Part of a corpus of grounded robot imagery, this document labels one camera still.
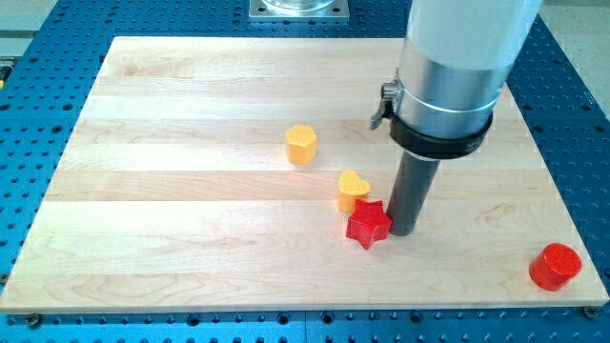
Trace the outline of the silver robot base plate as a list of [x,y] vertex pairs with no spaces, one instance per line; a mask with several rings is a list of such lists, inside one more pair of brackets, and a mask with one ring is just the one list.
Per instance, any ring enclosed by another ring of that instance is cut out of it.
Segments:
[[348,19],[348,0],[250,0],[249,18],[273,19]]

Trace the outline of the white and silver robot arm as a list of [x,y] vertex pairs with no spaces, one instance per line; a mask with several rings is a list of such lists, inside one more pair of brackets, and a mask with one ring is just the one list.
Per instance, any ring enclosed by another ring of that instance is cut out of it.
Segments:
[[397,116],[454,139],[482,131],[541,0],[415,0],[397,76]]

